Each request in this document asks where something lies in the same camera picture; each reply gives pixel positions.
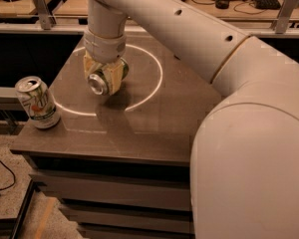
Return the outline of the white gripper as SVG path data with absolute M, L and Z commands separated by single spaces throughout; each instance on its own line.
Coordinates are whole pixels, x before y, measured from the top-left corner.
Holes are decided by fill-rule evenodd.
M 85 80 L 98 72 L 102 64 L 105 64 L 102 71 L 107 81 L 110 96 L 121 87 L 124 64 L 117 60 L 126 50 L 126 39 L 126 35 L 117 38 L 103 38 L 92 33 L 89 29 L 84 33 L 84 46 L 87 51 L 83 59 Z

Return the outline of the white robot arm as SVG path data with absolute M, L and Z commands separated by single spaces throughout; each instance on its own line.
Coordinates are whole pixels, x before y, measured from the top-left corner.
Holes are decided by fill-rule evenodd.
M 110 63 L 132 18 L 194 73 L 190 155 L 196 239 L 299 239 L 299 64 L 257 37 L 179 0 L 89 0 L 85 42 Z

